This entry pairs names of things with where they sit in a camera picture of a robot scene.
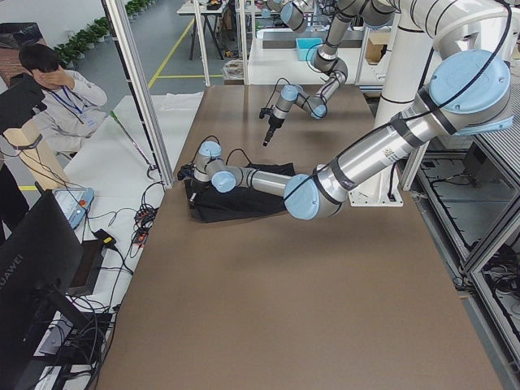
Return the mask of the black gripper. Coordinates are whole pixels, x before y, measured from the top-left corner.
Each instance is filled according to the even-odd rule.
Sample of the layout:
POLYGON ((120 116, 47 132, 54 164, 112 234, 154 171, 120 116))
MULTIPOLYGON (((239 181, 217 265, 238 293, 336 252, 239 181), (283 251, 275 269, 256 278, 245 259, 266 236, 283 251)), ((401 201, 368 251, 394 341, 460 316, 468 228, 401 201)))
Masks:
POLYGON ((281 128, 282 125, 284 124, 284 119, 277 118, 275 115, 270 115, 268 123, 269 123, 269 128, 267 130, 266 136, 262 143, 263 146, 268 146, 269 141, 275 134, 275 131, 277 129, 281 128))
POLYGON ((195 178, 187 180, 187 198, 189 203, 194 203, 198 195, 204 193, 210 187, 209 182, 200 181, 195 178))

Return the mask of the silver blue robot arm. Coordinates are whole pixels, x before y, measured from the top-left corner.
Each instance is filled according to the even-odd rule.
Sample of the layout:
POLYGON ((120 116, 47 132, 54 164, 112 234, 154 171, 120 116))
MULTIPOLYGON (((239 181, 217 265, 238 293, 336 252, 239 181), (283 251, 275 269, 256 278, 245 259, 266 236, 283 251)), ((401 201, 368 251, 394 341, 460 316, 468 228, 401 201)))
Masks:
POLYGON ((261 109, 272 137, 293 106, 316 119, 346 81, 337 48, 351 21, 385 25, 392 14, 409 17, 411 31, 428 35, 442 58, 430 81, 415 89, 402 111, 309 175, 280 175, 259 167, 234 167, 217 142, 204 141, 179 177, 190 206, 204 222, 251 218, 286 210, 297 219, 336 214, 360 184, 440 135, 467 136, 512 126, 509 59, 519 18, 503 1, 339 1, 313 66, 327 75, 315 94, 286 84, 273 106, 261 109))
POLYGON ((339 44, 352 20, 360 16, 372 28, 383 27, 392 17, 395 8, 380 1, 339 1, 335 5, 334 17, 325 42, 317 47, 310 57, 310 64, 328 76, 325 84, 313 95, 306 93, 296 84, 286 84, 279 92, 277 102, 263 107, 259 117, 268 115, 269 129, 263 141, 268 145, 275 130, 281 128, 292 106, 298 106, 314 119, 327 115, 327 101, 348 79, 348 67, 337 54, 339 44))

